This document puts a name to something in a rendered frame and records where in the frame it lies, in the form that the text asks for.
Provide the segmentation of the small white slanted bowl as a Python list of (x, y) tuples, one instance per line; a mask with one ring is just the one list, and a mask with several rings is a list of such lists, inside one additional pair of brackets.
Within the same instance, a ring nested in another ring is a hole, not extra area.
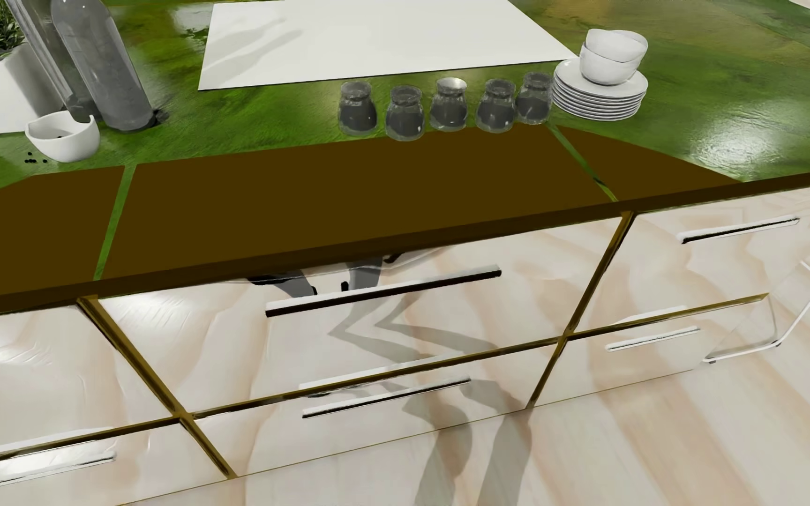
[(94, 115), (76, 121), (69, 111), (52, 112), (25, 125), (25, 136), (49, 159), (71, 163), (96, 154), (100, 132)]

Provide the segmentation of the white square planter pot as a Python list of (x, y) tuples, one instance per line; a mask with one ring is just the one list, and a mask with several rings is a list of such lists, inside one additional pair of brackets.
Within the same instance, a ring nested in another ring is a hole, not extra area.
[(0, 134), (23, 132), (28, 122), (62, 107), (29, 44), (23, 43), (0, 60)]

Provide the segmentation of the white induction cooktop panel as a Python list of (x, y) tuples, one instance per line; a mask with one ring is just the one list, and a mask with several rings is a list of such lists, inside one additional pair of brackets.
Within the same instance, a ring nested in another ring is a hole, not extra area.
[(217, 3), (198, 89), (573, 59), (510, 0)]

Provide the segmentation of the white ceramic bowl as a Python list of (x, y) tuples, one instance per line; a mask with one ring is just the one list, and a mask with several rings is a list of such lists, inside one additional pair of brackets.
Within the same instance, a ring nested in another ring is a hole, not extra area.
[(584, 45), (606, 59), (622, 63), (640, 59), (648, 50), (646, 38), (631, 30), (590, 29)]
[(641, 55), (627, 62), (606, 58), (593, 52), (584, 43), (579, 53), (579, 70), (589, 81), (602, 86), (616, 86), (629, 80), (636, 74), (642, 62)]

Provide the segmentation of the stack of white plates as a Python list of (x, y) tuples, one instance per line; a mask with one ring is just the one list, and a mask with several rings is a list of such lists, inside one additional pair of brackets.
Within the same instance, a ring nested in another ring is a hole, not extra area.
[(619, 85), (593, 83), (582, 75), (577, 57), (556, 66), (550, 98), (558, 108), (579, 118), (621, 121), (639, 111), (648, 87), (648, 79), (639, 71)]

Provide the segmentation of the tall clear glass bottle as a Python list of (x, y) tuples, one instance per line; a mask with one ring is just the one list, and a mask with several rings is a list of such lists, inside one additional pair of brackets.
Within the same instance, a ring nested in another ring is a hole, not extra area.
[(154, 110), (102, 0), (51, 0), (51, 17), (106, 125), (120, 132), (151, 127)]
[(51, 0), (5, 0), (25, 39), (75, 121), (102, 121), (87, 86), (69, 55), (51, 16)]

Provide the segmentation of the glass spice jar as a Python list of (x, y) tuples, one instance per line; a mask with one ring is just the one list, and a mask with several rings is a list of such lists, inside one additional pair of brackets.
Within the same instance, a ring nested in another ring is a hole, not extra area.
[(424, 132), (422, 92), (416, 86), (394, 86), (385, 115), (385, 132), (396, 141), (415, 141)]
[(508, 79), (486, 81), (475, 115), (478, 128), (490, 133), (503, 133), (512, 128), (516, 117), (515, 89)]
[(366, 81), (347, 81), (340, 88), (338, 126), (347, 135), (362, 136), (377, 127), (377, 110), (372, 86)]
[(552, 109), (550, 91), (553, 76), (542, 72), (528, 72), (515, 100), (519, 121), (538, 125), (545, 123)]
[(439, 132), (458, 132), (466, 126), (468, 106), (466, 82), (446, 76), (435, 82), (435, 94), (430, 108), (430, 125)]

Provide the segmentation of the glossy cabinet drawer front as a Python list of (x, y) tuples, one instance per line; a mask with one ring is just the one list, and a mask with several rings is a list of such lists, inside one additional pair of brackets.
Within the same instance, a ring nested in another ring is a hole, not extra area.
[[(525, 408), (555, 346), (394, 377), (324, 397), (225, 412), (197, 420), (240, 476), (441, 430)], [(448, 378), (472, 381), (408, 398), (304, 420), (304, 409), (387, 394)]]
[(118, 506), (224, 478), (174, 424), (0, 461), (0, 506)]
[(0, 315), (0, 452), (168, 415), (76, 306)]
[[(559, 336), (620, 218), (101, 300), (186, 409)], [(268, 318), (265, 305), (497, 265), (500, 277)]]
[(535, 404), (691, 370), (767, 297), (676, 306), (570, 334)]
[[(684, 231), (795, 215), (793, 226), (681, 244)], [(810, 187), (714, 201), (635, 218), (577, 330), (676, 306), (768, 293), (810, 255)]]

